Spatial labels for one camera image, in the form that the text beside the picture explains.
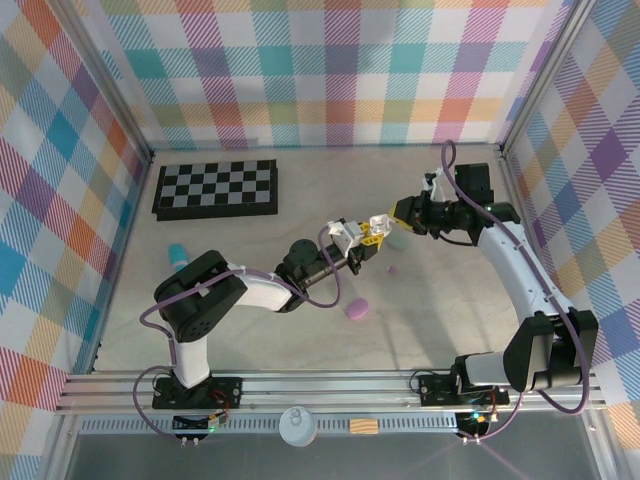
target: colorful plaid pattern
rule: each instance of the colorful plaid pattern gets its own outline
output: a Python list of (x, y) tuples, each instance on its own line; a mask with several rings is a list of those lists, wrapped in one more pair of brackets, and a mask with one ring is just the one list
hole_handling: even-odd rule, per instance
[(559, 1), (75, 3), (147, 139), (173, 149), (493, 142), (561, 23), (532, 66)]
[(513, 167), (545, 267), (600, 319), (594, 363), (640, 466), (640, 3), (600, 0)]
[(515, 119), (518, 117), (518, 114), (520, 113), (520, 108), (522, 107), (524, 100), (527, 98), (527, 95), (529, 94), (529, 91), (533, 86), (533, 82), (536, 79), (536, 76), (538, 75), (540, 68), (544, 64), (544, 61), (546, 60), (547, 56), (549, 55), (551, 51), (551, 46), (553, 45), (553, 41), (558, 35), (558, 32), (560, 31), (560, 28), (564, 24), (564, 21), (567, 19), (567, 15), (569, 14), (569, 11), (571, 10), (571, 7), (573, 6), (574, 2), (575, 0), (563, 0), (562, 6), (560, 7), (560, 9), (558, 10), (558, 13), (556, 14), (556, 18), (553, 20), (553, 23), (551, 24), (551, 28), (547, 32), (547, 35), (544, 38), (542, 45), (540, 46), (540, 50), (538, 50), (538, 54), (536, 55), (535, 60), (531, 64), (531, 67), (529, 68), (529, 72), (527, 73), (527, 76), (525, 77), (524, 82), (522, 82), (520, 90), (518, 90), (518, 96), (513, 102), (513, 105), (511, 105), (511, 109), (509, 110), (509, 114), (507, 115), (507, 120), (503, 123), (502, 129), (498, 134), (498, 139), (497, 139), (498, 143), (504, 142), (504, 139), (507, 136), (507, 133), (509, 133), (509, 129), (513, 125), (513, 122), (515, 121)]
[(0, 4), (0, 479), (32, 479), (143, 164), (45, 0)]

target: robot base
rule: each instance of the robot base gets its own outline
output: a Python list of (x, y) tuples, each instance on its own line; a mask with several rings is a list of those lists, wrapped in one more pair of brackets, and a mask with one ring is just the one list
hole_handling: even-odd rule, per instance
[(240, 407), (242, 378), (209, 377), (187, 390), (172, 373), (171, 377), (158, 378), (154, 390), (155, 410), (232, 410)]
[(509, 393), (506, 390), (500, 391), (499, 387), (483, 386), (458, 393), (454, 374), (419, 375), (417, 378), (420, 404), (423, 407), (469, 404), (490, 406), (494, 402), (493, 396), (495, 396), (496, 405), (509, 405)]

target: gray floor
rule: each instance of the gray floor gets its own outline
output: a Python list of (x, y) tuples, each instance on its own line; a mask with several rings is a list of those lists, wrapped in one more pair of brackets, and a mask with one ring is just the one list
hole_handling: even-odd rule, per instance
[(214, 435), (199, 448), (185, 449), (157, 435), (80, 435), (66, 478), (589, 480), (600, 475), (580, 417), (523, 412), (481, 446), (463, 446), (453, 434), (420, 433), (319, 435), (305, 448), (290, 447), (278, 435)]
[[(491, 147), (460, 147), (458, 153), (460, 163), (492, 166), (497, 199), (504, 200)], [(277, 216), (157, 222), (151, 214), (161, 165), (270, 158), (279, 167)], [(172, 274), (167, 260), (171, 243), (182, 243), (191, 258), (215, 249), (230, 262), (271, 271), (292, 242), (315, 239), (327, 221), (366, 221), (418, 194), (422, 175), (438, 165), (435, 147), (160, 152), (143, 193), (96, 369), (142, 369), (168, 362), (164, 337), (137, 318), (153, 302), (156, 286)], [(304, 305), (286, 315), (233, 309), (209, 336), (211, 367), (448, 367), (457, 354), (503, 349), (517, 321), (481, 253), (398, 229), (393, 234), (406, 235), (409, 247), (398, 252), (383, 246), (357, 277), (343, 271), (343, 300), (335, 309)], [(398, 268), (396, 276), (387, 273), (391, 265)], [(330, 301), (334, 281), (326, 279), (310, 293)], [(344, 309), (359, 296), (368, 300), (370, 312), (355, 323)]]

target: metal bracket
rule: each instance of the metal bracket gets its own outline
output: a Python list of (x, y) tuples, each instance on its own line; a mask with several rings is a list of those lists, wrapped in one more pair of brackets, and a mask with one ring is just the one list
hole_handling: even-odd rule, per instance
[(187, 390), (172, 375), (158, 378), (154, 390), (151, 404), (154, 410), (232, 410), (240, 408), (242, 378), (209, 377)]
[[(447, 375), (420, 375), (418, 376), (418, 390), (420, 392), (420, 404), (423, 407), (435, 406), (490, 406), (493, 405), (493, 396), (489, 387), (457, 393), (455, 377)], [(496, 405), (509, 405), (509, 393), (493, 387), (491, 392), (496, 397)]]
[[(490, 422), (478, 422), (473, 417), (470, 417), (468, 413), (456, 413), (456, 422), (458, 424), (459, 432), (466, 432), (468, 435), (478, 435), (478, 438), (482, 438), (489, 431)], [(465, 435), (456, 433), (461, 438), (465, 438)]]

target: small pink object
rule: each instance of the small pink object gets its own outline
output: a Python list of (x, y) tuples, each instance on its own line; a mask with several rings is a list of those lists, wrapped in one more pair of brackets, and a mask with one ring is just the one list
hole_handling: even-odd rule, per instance
[(347, 317), (351, 320), (361, 320), (369, 311), (369, 303), (364, 298), (356, 298), (347, 305)]

